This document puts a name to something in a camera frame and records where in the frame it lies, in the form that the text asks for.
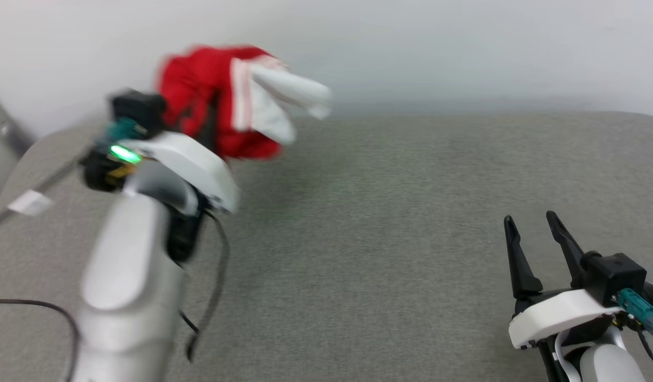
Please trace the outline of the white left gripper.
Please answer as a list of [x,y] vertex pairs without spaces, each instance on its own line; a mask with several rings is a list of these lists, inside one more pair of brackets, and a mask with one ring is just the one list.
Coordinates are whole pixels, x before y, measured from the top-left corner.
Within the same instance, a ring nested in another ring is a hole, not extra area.
[[197,141],[183,133],[163,132],[151,140],[121,140],[112,154],[135,165],[123,193],[144,194],[181,214],[213,208],[225,213],[239,209],[239,188],[228,164],[218,157],[217,93],[197,94],[204,111]]

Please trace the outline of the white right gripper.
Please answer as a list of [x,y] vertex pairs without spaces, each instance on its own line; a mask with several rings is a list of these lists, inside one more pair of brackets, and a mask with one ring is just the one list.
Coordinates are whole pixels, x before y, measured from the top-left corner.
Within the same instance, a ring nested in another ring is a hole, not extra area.
[[[554,241],[564,254],[571,276],[570,287],[583,288],[585,271],[581,260],[584,252],[554,211],[547,211],[546,219]],[[542,283],[533,275],[521,247],[520,233],[510,215],[504,218],[504,233],[513,297],[520,300],[539,295],[543,291]],[[542,302],[524,308],[511,319],[508,334],[513,348],[529,346],[530,341],[542,340],[601,315],[615,314],[621,310],[617,306],[604,307],[583,289],[557,293],[554,297],[547,294],[546,297]]]

